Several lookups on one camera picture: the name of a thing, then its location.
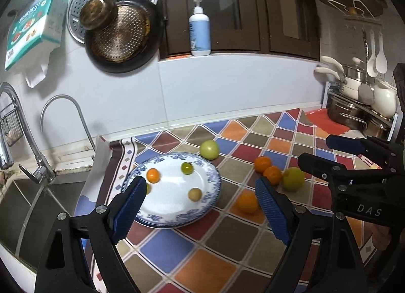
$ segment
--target cabinet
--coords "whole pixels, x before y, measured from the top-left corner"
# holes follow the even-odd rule
[[[166,21],[161,58],[189,54],[193,0],[160,0]],[[284,53],[319,58],[315,0],[202,0],[211,48],[220,52]]]

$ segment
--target stainless steel sink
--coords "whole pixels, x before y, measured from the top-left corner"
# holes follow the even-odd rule
[[[73,216],[89,173],[58,175],[41,185],[30,179],[13,181],[0,202],[3,245],[36,270],[53,222],[60,212]]]

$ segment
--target white bottle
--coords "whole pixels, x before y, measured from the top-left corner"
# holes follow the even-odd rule
[[[211,35],[209,17],[200,6],[202,0],[194,0],[194,14],[188,20],[190,28],[190,45],[192,55],[209,55],[211,53]]]

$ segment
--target faucet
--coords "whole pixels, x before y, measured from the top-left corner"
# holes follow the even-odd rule
[[[66,95],[66,94],[55,95],[54,97],[50,98],[50,99],[45,103],[45,105],[44,105],[44,107],[42,108],[42,111],[41,111],[41,119],[40,119],[41,132],[43,131],[43,128],[44,128],[44,115],[45,115],[45,110],[49,107],[49,105],[50,105],[53,101],[55,101],[55,100],[57,100],[57,99],[67,99],[67,100],[71,101],[71,102],[74,104],[74,106],[75,106],[76,109],[77,109],[77,112],[78,112],[78,115],[79,115],[79,117],[80,117],[80,120],[82,121],[82,124],[83,124],[83,127],[84,127],[84,131],[86,132],[86,135],[87,135],[87,137],[88,137],[88,139],[89,139],[89,141],[90,141],[90,144],[92,145],[92,148],[93,148],[94,152],[96,152],[96,146],[95,146],[95,144],[94,144],[94,142],[93,142],[92,136],[90,135],[89,129],[88,129],[87,124],[86,124],[86,121],[84,120],[83,113],[82,113],[82,109],[80,109],[80,106],[79,106],[78,102],[77,102],[74,98],[72,98],[70,95]]]
[[[28,126],[27,119],[24,115],[21,102],[15,92],[13,86],[7,82],[0,84],[0,96],[5,92],[11,99],[14,109],[17,113],[18,120],[20,121],[21,128],[24,135],[34,153],[36,163],[38,168],[31,174],[26,168],[19,164],[20,169],[35,183],[40,184],[41,181],[46,178],[48,182],[55,178],[55,172],[52,170],[45,156],[41,153],[36,144],[34,137],[31,133],[30,127]],[[13,157],[11,155],[9,146],[5,140],[5,132],[3,131],[3,126],[0,125],[0,169],[5,170],[14,164]]]

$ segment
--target small orange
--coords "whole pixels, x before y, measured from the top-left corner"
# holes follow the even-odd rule
[[[260,156],[254,160],[254,170],[263,173],[266,168],[271,166],[271,159],[266,156]]]
[[[151,168],[146,172],[146,178],[150,183],[157,183],[160,180],[159,171],[156,168]]]
[[[259,208],[259,202],[257,201],[254,191],[248,189],[242,191],[236,200],[236,204],[242,212],[248,214],[253,214]]]
[[[277,166],[270,166],[266,168],[263,175],[269,179],[272,186],[278,185],[283,178],[283,174]]]

